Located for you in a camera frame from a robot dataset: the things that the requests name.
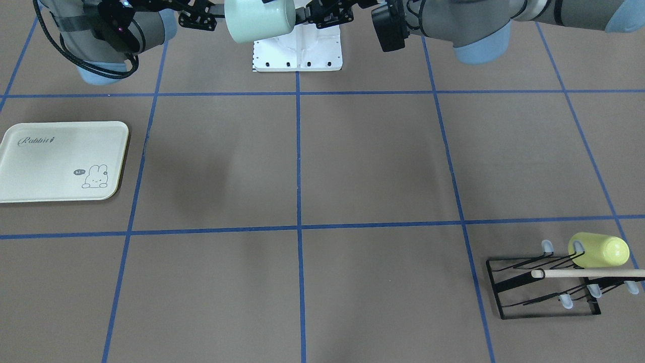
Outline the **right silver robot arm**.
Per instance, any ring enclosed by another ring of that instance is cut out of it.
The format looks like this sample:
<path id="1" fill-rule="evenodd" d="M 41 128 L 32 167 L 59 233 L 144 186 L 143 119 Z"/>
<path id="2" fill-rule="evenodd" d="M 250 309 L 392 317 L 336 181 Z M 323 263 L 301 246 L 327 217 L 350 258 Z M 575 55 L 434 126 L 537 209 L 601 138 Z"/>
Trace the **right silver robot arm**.
<path id="1" fill-rule="evenodd" d="M 109 85 L 133 75 L 139 55 L 177 28 L 214 31 L 224 6 L 210 1 L 32 1 L 46 39 L 81 78 Z"/>

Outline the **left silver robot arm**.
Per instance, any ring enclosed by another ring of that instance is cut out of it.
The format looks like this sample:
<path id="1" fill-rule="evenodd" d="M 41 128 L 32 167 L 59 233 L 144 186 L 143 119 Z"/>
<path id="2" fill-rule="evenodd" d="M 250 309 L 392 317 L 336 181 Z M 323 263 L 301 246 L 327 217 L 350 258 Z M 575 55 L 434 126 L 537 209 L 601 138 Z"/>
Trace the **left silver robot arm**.
<path id="1" fill-rule="evenodd" d="M 335 27 L 353 21 L 353 7 L 371 10 L 383 51 L 410 35 L 449 42 L 459 62 L 487 64 L 502 56 L 513 22 L 535 22 L 628 34 L 643 27 L 643 1 L 309 1 L 295 10 L 298 25 Z"/>

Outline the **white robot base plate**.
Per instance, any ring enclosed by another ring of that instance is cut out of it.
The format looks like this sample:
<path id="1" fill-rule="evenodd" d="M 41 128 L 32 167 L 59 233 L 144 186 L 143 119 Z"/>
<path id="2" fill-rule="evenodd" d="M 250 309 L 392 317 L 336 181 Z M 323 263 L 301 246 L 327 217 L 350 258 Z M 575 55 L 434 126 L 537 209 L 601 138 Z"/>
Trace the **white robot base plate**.
<path id="1" fill-rule="evenodd" d="M 342 68 L 339 27 L 297 25 L 290 34 L 253 44 L 254 72 L 333 72 Z"/>

